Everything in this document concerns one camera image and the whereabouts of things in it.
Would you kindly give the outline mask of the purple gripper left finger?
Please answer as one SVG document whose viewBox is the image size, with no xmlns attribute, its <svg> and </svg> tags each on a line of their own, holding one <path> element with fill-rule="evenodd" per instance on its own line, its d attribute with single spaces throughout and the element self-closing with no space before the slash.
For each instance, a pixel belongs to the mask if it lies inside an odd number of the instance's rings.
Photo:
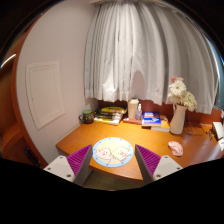
<svg viewBox="0 0 224 224">
<path fill-rule="evenodd" d="M 82 186 L 91 172 L 92 146 L 81 148 L 69 156 L 58 156 L 44 168 L 56 176 Z"/>
</svg>

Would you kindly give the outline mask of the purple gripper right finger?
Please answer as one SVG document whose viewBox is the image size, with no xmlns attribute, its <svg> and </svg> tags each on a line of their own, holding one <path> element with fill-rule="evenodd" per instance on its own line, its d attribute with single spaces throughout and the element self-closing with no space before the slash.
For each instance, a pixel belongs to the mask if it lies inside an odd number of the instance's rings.
<svg viewBox="0 0 224 224">
<path fill-rule="evenodd" d="M 182 167 L 168 155 L 159 156 L 140 145 L 135 145 L 135 157 L 145 184 L 160 180 L 182 169 Z"/>
</svg>

